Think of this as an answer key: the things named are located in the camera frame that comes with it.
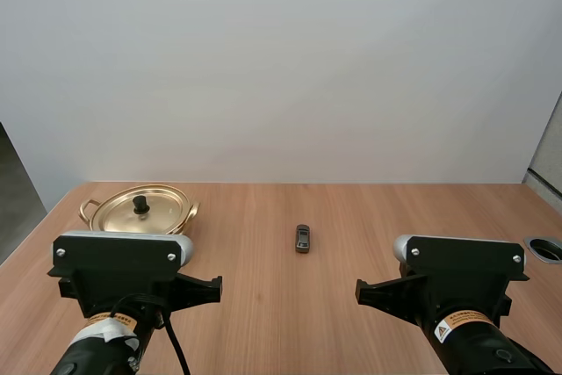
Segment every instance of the wooden table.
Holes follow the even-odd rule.
[[[49,373],[84,324],[61,299],[51,242],[85,229],[78,206],[131,183],[91,183],[70,192],[0,267],[0,371]],[[359,306],[358,278],[400,276],[400,234],[522,242],[562,236],[562,219],[524,185],[173,184],[201,201],[182,272],[224,278],[222,301],[173,314],[194,374],[444,373],[422,334]],[[308,255],[294,230],[312,229]],[[562,371],[562,267],[528,254],[528,282],[508,288],[503,332]],[[180,373],[165,332],[155,332],[140,373]]]

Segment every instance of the white panel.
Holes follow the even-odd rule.
[[[559,0],[0,0],[0,119],[50,208],[88,179],[521,181]]]

